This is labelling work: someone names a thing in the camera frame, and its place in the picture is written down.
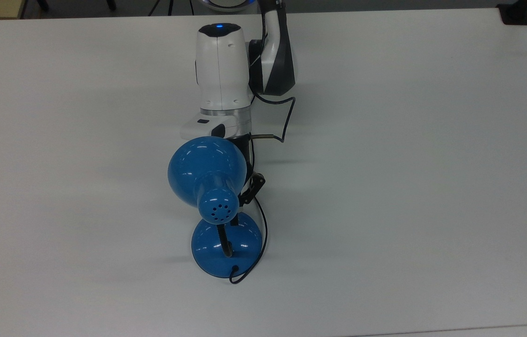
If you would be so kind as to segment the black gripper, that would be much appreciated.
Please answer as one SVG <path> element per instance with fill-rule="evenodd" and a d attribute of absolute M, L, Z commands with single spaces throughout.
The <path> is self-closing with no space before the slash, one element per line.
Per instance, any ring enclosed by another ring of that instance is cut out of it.
<path fill-rule="evenodd" d="M 253 163 L 251 151 L 251 133 L 242 136 L 227 137 L 226 140 L 233 143 L 235 147 L 240 150 L 240 153 L 243 155 L 244 160 L 246 162 L 247 169 L 252 170 Z M 252 201 L 254 201 L 255 197 L 257 196 L 261 188 L 263 188 L 265 183 L 265 177 L 261 173 L 254 172 L 251 177 L 247 180 L 247 184 L 245 186 L 246 190 L 239 194 L 240 207 L 248 205 Z"/>

